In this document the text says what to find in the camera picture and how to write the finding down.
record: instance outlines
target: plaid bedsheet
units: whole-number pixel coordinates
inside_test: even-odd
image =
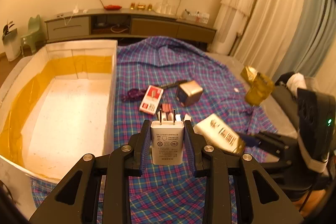
[[[276,132],[261,107],[251,107],[244,100],[245,89],[229,69],[206,56],[201,50],[176,39],[150,37],[139,43],[118,48],[117,89],[115,98],[115,148],[126,144],[138,133],[145,119],[156,117],[139,112],[140,102],[121,102],[120,94],[132,88],[162,85],[177,80],[196,80],[204,93],[196,104],[182,107],[174,98],[176,88],[164,92],[161,102],[172,103],[182,117],[188,113],[196,124],[216,113],[234,131]],[[259,162],[265,152],[246,148]],[[232,222],[237,222],[236,201],[231,182]],[[32,179],[33,198],[38,207],[55,185]],[[181,165],[153,165],[150,160],[140,178],[130,178],[132,223],[202,223],[205,178],[189,172],[186,154]],[[103,193],[100,195],[98,223],[101,223]]]

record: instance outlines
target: white cable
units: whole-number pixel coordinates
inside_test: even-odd
[[[65,25],[65,26],[67,26],[67,25],[69,24],[70,20],[72,19],[73,15],[74,15],[74,12],[72,12],[72,15],[71,15],[71,17],[70,17],[70,19],[69,19],[68,23],[66,23],[66,21],[65,21],[65,18],[64,18],[64,17],[62,17],[61,15],[60,15],[59,17],[61,17],[61,18],[63,18],[63,19],[64,19],[64,25]]]
[[[119,24],[111,27],[111,32],[113,32],[113,33],[122,33],[122,32],[127,31],[129,29],[129,27],[127,27],[126,29],[123,29],[121,31],[114,31],[114,30],[112,30],[112,28],[114,28],[114,27],[119,27]]]
[[[178,3],[178,6],[177,6],[177,8],[176,8],[176,13],[175,13],[175,15],[177,15],[177,12],[178,12],[178,10],[179,10],[179,8],[180,8],[180,6],[181,6],[181,1],[182,1],[182,0],[180,0],[179,3]]]

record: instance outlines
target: wooden floor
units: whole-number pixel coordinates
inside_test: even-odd
[[[5,54],[0,56],[0,86],[2,86],[3,82],[5,81],[11,70],[21,60],[21,58],[22,55],[20,55],[15,60],[9,62]]]
[[[43,45],[36,45],[36,49],[39,50],[42,46]],[[32,51],[28,47],[24,48],[24,53],[25,56],[32,55]],[[20,54],[18,58],[9,62],[4,52],[0,54],[0,87],[2,86],[3,82],[5,81],[9,73],[12,71],[12,69],[21,60],[21,58],[22,55]]]

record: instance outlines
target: white power adapter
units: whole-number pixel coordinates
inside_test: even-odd
[[[79,13],[78,4],[76,4],[76,7],[74,8],[73,13],[74,14],[78,14]]]
[[[151,135],[153,164],[179,165],[182,163],[184,137],[182,121],[153,121]]]

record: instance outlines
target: red dish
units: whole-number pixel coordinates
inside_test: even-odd
[[[122,6],[119,5],[108,5],[108,6],[104,6],[105,10],[120,10],[122,8]]]

